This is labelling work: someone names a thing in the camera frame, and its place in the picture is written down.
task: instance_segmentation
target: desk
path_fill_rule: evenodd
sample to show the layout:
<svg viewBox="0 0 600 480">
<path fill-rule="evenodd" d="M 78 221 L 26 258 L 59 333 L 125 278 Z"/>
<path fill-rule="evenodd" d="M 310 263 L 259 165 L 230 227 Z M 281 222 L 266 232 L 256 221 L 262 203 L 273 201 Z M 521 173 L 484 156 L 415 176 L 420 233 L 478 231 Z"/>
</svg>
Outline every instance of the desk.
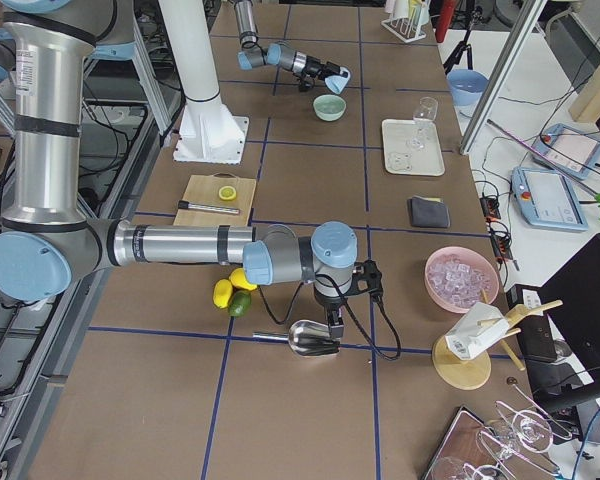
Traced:
<svg viewBox="0 0 600 480">
<path fill-rule="evenodd" d="M 115 270 L 31 480 L 415 480 L 457 407 L 490 419 L 497 399 L 523 403 L 505 385 L 506 377 L 519 375 L 508 359 L 495 358 L 491 379 L 474 392 L 448 386 L 431 363 L 431 345 L 459 316 L 427 296 L 425 260 L 450 244 L 492 258 L 478 202 L 469 194 L 468 159 L 453 150 L 460 130 L 432 36 L 397 43 L 380 25 L 381 9 L 256 4 L 255 11 L 263 43 L 287 39 L 351 69 L 345 117 L 315 118 L 311 102 L 325 93 L 322 86 L 300 94 L 287 72 L 239 71 L 235 19 L 225 5 L 212 45 L 224 102 L 234 115 L 250 117 L 244 159 L 236 167 L 176 164 L 172 149 L 164 150 L 134 221 L 171 223 L 189 175 L 226 171 L 258 179 L 256 226 L 283 222 L 306 234 L 326 220 L 349 223 L 359 258 L 374 258 L 384 274 L 385 306 L 403 358 L 377 359 L 347 319 L 345 345 L 332 358 L 300 358 L 284 344 L 254 341 L 255 330 L 283 330 L 259 301 L 235 320 L 213 307 L 212 285 L 229 273 L 225 267 Z M 391 176 L 382 167 L 381 120 L 407 118 L 430 94 L 440 101 L 447 173 Z M 451 228 L 411 228 L 405 202 L 416 194 L 442 196 Z M 283 311 L 294 287 L 265 288 L 274 311 Z M 368 300 L 351 305 L 390 350 L 392 337 Z M 310 288 L 303 289 L 294 318 L 322 315 Z"/>
<path fill-rule="evenodd" d="M 447 32 L 445 41 L 439 48 L 442 61 L 446 60 L 455 45 L 462 40 L 463 36 L 464 32 L 462 31 Z M 504 46 L 506 38 L 506 32 L 472 32 L 470 41 L 473 49 L 474 69 L 488 77 Z M 463 61 L 457 68 L 466 68 L 466 57 L 463 58 Z M 544 100 L 559 98 L 568 91 L 570 86 L 569 80 L 542 35 L 532 34 L 512 69 L 500 96 L 531 102 L 542 102 Z M 575 123 L 571 120 L 568 108 L 576 97 L 577 94 L 569 97 L 549 122 L 549 126 L 556 123 L 564 123 L 573 125 L 585 132 L 597 131 L 595 125 Z M 491 118 L 496 123 L 515 133 L 516 136 L 529 138 L 540 131 L 547 118 L 552 114 L 555 105 L 556 102 L 537 106 L 499 99 L 494 105 Z M 469 119 L 462 115 L 459 109 L 457 109 L 457 114 L 460 128 L 464 131 L 469 123 Z M 505 178 L 511 178 L 513 167 L 521 163 L 525 166 L 535 165 L 528 159 L 528 156 L 525 156 L 524 150 L 518 146 L 514 146 L 507 140 L 496 140 L 489 149 L 486 163 L 483 163 L 485 162 L 485 155 L 491 141 L 500 135 L 497 130 L 488 125 L 482 129 L 469 155 L 472 168 L 483 172 L 486 165 L 486 168 L 491 172 Z M 483 180 L 485 178 L 477 171 L 474 173 L 476 180 Z M 486 171 L 485 175 L 488 181 L 496 184 L 500 193 L 508 191 L 509 187 L 504 180 Z M 592 172 L 586 183 L 600 192 L 600 176 Z M 477 184 L 478 192 L 482 191 L 482 187 L 482 184 Z M 581 189 L 574 188 L 581 200 L 591 200 L 591 197 L 584 194 Z M 491 187 L 486 186 L 485 193 L 490 195 L 494 192 Z M 517 207 L 515 205 L 509 206 L 509 198 L 507 196 L 500 197 L 500 203 L 500 212 L 503 216 L 503 221 L 509 226 L 513 235 L 512 251 L 519 265 L 519 270 L 517 270 L 509 263 L 508 275 L 504 270 L 501 270 L 503 281 L 506 281 L 505 288 L 510 288 L 516 283 L 543 285 L 592 236 L 600 232 L 600 210 L 596 206 L 583 207 L 589 223 L 589 230 L 583 233 L 571 233 L 531 228 L 522 218 Z M 560 338 L 557 329 L 554 330 L 554 337 Z M 577 359 L 571 360 L 570 363 L 572 363 L 574 371 L 580 372 L 583 370 L 582 364 Z M 592 381 L 591 377 L 586 374 L 582 380 L 584 383 Z M 552 458 L 561 465 L 563 472 L 567 475 L 570 474 L 573 468 L 573 461 L 576 455 L 574 450 L 578 445 L 577 442 L 570 442 L 560 447 L 555 447 L 551 452 Z M 596 476 L 600 476 L 600 447 L 589 446 L 587 447 L 587 452 L 597 458 L 594 462 L 581 463 L 578 478 L 595 478 Z"/>
</svg>

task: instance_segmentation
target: pink bowl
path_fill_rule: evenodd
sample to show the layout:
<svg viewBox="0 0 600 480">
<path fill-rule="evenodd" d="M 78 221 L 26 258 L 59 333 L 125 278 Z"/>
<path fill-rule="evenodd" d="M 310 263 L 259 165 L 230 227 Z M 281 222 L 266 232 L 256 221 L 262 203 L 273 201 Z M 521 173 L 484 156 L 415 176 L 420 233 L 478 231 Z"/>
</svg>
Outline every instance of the pink bowl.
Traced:
<svg viewBox="0 0 600 480">
<path fill-rule="evenodd" d="M 424 267 L 424 285 L 433 301 L 445 310 L 453 313 L 467 313 L 469 311 L 468 308 L 459 307 L 443 299 L 435 292 L 433 286 L 427 278 L 427 272 L 429 271 L 431 265 L 441 261 L 444 257 L 449 257 L 451 255 L 456 255 L 461 263 L 469 265 L 471 268 L 480 269 L 484 273 L 484 275 L 489 279 L 491 285 L 490 290 L 486 292 L 488 300 L 487 303 L 492 303 L 498 296 L 498 289 L 500 286 L 500 278 L 498 277 L 498 273 L 486 258 L 479 253 L 464 247 L 444 247 L 433 252 L 427 259 L 427 263 Z"/>
</svg>

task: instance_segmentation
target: green bowl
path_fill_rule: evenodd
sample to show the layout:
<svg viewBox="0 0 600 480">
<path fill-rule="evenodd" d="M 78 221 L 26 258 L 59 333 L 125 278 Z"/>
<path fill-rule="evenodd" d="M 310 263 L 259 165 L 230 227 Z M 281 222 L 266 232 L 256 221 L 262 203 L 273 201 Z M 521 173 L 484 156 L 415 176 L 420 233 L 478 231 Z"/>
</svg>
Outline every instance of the green bowl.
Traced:
<svg viewBox="0 0 600 480">
<path fill-rule="evenodd" d="M 337 95 L 320 95 L 313 101 L 313 109 L 320 120 L 333 122 L 339 119 L 347 108 L 347 102 Z"/>
</svg>

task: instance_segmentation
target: cutting board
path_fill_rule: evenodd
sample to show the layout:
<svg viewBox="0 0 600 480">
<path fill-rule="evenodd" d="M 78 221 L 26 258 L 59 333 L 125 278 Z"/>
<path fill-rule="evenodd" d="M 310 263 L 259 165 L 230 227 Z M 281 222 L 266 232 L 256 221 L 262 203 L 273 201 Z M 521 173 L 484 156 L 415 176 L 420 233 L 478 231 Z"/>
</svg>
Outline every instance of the cutting board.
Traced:
<svg viewBox="0 0 600 480">
<path fill-rule="evenodd" d="M 238 196 L 234 200 L 224 201 L 218 197 L 218 191 L 226 185 L 234 187 L 238 192 Z M 240 209 L 240 214 L 228 215 L 197 210 L 178 210 L 173 224 L 197 227 L 214 227 L 217 225 L 230 225 L 232 227 L 247 226 L 255 191 L 256 181 L 252 178 L 191 175 L 182 200 L 202 205 L 238 208 Z"/>
</svg>

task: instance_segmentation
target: tripod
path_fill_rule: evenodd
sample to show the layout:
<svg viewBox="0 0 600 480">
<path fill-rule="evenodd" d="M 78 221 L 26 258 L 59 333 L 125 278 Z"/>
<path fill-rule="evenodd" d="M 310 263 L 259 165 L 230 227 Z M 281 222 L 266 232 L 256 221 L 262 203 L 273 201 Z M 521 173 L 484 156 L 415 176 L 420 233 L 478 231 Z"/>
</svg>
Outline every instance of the tripod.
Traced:
<svg viewBox="0 0 600 480">
<path fill-rule="evenodd" d="M 475 0 L 469 0 L 467 2 L 466 12 L 471 12 L 471 18 L 467 16 L 465 20 L 465 28 L 466 32 L 464 34 L 464 38 L 458 42 L 456 48 L 453 49 L 449 58 L 445 60 L 443 67 L 445 75 L 448 74 L 454 65 L 459 65 L 460 60 L 462 59 L 462 55 L 464 52 L 467 52 L 467 67 L 469 70 L 473 70 L 473 54 L 471 52 L 471 44 L 469 43 L 469 36 L 471 35 L 471 30 L 475 26 L 476 23 L 480 21 L 482 18 L 482 7 L 473 8 L 475 5 Z"/>
</svg>

